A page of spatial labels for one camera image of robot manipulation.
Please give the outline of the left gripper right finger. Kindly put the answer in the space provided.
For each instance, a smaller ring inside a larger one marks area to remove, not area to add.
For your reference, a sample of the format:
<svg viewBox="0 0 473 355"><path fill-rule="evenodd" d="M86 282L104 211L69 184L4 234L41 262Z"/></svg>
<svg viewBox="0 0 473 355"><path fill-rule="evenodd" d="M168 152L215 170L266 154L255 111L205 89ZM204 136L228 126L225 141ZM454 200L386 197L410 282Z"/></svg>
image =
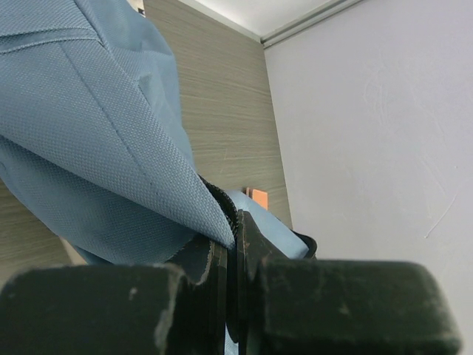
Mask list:
<svg viewBox="0 0 473 355"><path fill-rule="evenodd" d="M285 256L239 213L234 340L241 354L457 354L462 339L417 263Z"/></svg>

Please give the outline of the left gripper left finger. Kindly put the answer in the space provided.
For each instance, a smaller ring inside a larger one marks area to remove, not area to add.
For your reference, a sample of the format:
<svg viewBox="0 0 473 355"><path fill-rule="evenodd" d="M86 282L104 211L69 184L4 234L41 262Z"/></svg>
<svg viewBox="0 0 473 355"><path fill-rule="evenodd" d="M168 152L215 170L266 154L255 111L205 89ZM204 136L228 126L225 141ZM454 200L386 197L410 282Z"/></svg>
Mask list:
<svg viewBox="0 0 473 355"><path fill-rule="evenodd" d="M18 273L1 290L1 352L222 354L227 261L197 237L163 264Z"/></svg>

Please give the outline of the blue student backpack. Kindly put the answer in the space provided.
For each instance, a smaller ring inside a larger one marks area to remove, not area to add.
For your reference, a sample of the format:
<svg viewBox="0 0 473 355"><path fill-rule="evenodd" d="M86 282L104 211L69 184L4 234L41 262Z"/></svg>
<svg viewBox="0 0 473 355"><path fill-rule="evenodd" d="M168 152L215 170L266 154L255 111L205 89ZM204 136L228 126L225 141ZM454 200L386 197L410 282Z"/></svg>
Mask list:
<svg viewBox="0 0 473 355"><path fill-rule="evenodd" d="M285 256L301 234L196 170L177 65L127 1L1 3L1 179L86 260L150 266L204 237L228 253L225 345L234 340L239 213Z"/></svg>

